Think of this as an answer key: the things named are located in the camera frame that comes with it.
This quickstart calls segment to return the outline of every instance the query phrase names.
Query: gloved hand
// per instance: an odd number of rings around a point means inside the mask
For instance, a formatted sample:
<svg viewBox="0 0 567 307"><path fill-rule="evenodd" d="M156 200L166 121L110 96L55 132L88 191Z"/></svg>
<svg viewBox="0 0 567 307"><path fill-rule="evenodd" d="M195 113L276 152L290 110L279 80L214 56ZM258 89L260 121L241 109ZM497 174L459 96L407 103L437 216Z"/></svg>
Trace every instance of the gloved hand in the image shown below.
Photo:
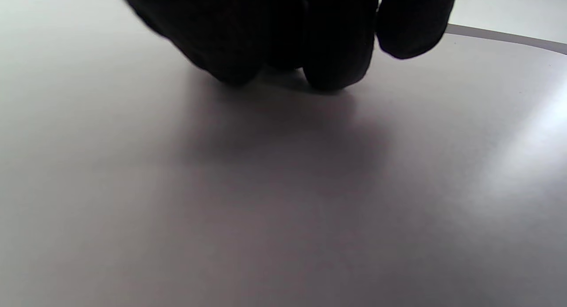
<svg viewBox="0 0 567 307"><path fill-rule="evenodd" d="M380 47L411 58L441 39L454 0L126 0L195 65L230 85L265 65L303 67L316 89L360 81L376 33Z"/></svg>

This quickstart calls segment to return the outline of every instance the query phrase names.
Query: gray table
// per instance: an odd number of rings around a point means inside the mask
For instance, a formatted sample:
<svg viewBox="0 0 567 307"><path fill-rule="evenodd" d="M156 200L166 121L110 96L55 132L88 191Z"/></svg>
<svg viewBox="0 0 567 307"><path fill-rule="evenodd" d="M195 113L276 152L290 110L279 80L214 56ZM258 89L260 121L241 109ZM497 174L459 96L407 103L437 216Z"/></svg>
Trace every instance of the gray table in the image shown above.
<svg viewBox="0 0 567 307"><path fill-rule="evenodd" d="M235 91L119 0L0 9L1 306L567 305L564 55Z"/></svg>

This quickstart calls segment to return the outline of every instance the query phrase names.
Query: gray surface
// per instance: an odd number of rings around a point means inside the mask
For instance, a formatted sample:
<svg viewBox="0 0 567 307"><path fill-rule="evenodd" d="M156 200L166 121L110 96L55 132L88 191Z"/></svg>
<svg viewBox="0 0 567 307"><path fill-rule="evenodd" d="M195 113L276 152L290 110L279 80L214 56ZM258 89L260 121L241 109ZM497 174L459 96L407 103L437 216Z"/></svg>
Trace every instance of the gray surface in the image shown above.
<svg viewBox="0 0 567 307"><path fill-rule="evenodd" d="M558 43L543 39L536 39L526 36L512 35L511 33L504 33L498 31L490 31L466 26L458 26L456 24L449 24L447 26L447 33L461 36L470 36L483 39L492 39L506 41L509 43L531 45L541 49L556 51L562 54L567 54L567 43Z"/></svg>
<svg viewBox="0 0 567 307"><path fill-rule="evenodd" d="M37 1L0 0L0 306L566 305L564 55L237 93L118 0Z"/></svg>

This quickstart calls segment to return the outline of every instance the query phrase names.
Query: curved edge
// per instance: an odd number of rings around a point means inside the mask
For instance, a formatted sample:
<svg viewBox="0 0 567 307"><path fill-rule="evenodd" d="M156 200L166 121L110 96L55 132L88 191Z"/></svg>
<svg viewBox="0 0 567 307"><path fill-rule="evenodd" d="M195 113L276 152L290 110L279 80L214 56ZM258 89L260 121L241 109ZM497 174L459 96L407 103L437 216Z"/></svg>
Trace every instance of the curved edge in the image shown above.
<svg viewBox="0 0 567 307"><path fill-rule="evenodd" d="M461 35L468 37L476 37L490 40L505 41L515 44L529 45L549 51L555 51L562 54L567 54L567 44L557 43L554 41L541 40L531 37L512 35L511 33L504 33L492 30L484 30L480 28L459 26L456 24L449 24L445 33L452 35Z"/></svg>

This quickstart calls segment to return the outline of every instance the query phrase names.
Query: black glove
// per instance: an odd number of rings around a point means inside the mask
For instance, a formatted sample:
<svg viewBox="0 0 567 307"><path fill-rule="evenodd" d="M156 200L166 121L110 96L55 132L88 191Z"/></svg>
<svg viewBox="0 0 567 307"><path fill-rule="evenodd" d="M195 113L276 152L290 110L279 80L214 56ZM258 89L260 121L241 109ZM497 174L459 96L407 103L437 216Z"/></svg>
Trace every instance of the black glove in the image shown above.
<svg viewBox="0 0 567 307"><path fill-rule="evenodd" d="M303 67L316 89L360 81L376 33L411 58L445 32L454 0L126 0L154 31L220 81L243 85L268 64Z"/></svg>

